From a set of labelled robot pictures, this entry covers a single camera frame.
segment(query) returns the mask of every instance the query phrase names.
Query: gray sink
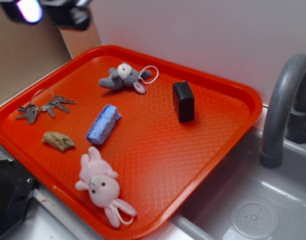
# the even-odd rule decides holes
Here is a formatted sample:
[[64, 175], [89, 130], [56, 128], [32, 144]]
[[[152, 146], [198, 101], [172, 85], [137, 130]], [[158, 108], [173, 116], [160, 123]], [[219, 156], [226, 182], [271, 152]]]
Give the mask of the gray sink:
[[252, 128], [172, 222], [194, 239], [306, 240], [306, 147], [285, 140], [283, 164], [259, 162]]

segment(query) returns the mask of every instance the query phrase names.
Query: plush toy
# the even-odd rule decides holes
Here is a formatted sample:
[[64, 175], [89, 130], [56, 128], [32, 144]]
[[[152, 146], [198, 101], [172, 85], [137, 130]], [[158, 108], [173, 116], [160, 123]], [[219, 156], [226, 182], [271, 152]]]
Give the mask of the plush toy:
[[108, 73], [108, 78], [102, 78], [98, 82], [99, 86], [102, 88], [119, 90], [124, 86], [134, 87], [140, 94], [146, 93], [146, 88], [139, 83], [138, 79], [143, 80], [152, 76], [152, 73], [147, 70], [143, 70], [141, 71], [141, 74], [139, 74], [135, 69], [126, 63], [120, 64], [117, 69], [110, 68]]
[[[81, 159], [82, 169], [80, 180], [75, 184], [76, 189], [88, 190], [92, 202], [104, 208], [106, 217], [113, 227], [119, 228], [121, 222], [126, 225], [131, 224], [137, 212], [127, 202], [118, 198], [120, 186], [115, 180], [118, 174], [102, 159], [95, 147], [91, 146], [88, 152], [89, 155], [84, 154]], [[118, 209], [130, 215], [132, 219], [124, 221]]]

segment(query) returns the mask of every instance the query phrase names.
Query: sink drain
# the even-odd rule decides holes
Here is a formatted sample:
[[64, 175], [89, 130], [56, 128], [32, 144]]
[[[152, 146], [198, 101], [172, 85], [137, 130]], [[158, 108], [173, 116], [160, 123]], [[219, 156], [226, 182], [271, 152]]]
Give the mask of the sink drain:
[[267, 238], [279, 225], [278, 213], [272, 203], [258, 198], [238, 202], [230, 217], [236, 231], [249, 239]]

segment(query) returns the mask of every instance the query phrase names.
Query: blue sponge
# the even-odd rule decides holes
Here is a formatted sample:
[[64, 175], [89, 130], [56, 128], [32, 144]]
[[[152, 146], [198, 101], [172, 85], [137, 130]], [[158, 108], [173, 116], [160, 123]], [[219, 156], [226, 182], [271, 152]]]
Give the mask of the blue sponge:
[[115, 126], [115, 122], [120, 118], [121, 115], [117, 112], [117, 107], [106, 105], [88, 131], [87, 140], [93, 144], [103, 144]]

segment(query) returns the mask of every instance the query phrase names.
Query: keys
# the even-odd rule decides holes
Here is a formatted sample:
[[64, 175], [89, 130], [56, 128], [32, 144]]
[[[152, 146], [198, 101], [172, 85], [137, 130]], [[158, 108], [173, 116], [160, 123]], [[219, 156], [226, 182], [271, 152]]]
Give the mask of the keys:
[[72, 100], [68, 100], [68, 99], [64, 99], [64, 96], [63, 95], [60, 95], [60, 96], [56, 96], [54, 97], [53, 99], [51, 99], [46, 105], [43, 105], [42, 106], [42, 111], [43, 112], [48, 112], [49, 115], [51, 117], [55, 117], [55, 113], [54, 113], [54, 109], [53, 108], [59, 108], [60, 110], [66, 112], [66, 113], [70, 113], [70, 110], [65, 107], [64, 105], [62, 104], [75, 104], [76, 102], [75, 101], [72, 101]]
[[35, 104], [28, 104], [27, 107], [19, 106], [19, 112], [24, 112], [24, 114], [16, 117], [16, 120], [27, 118], [29, 124], [33, 124], [36, 120], [37, 114], [39, 113], [39, 109]]

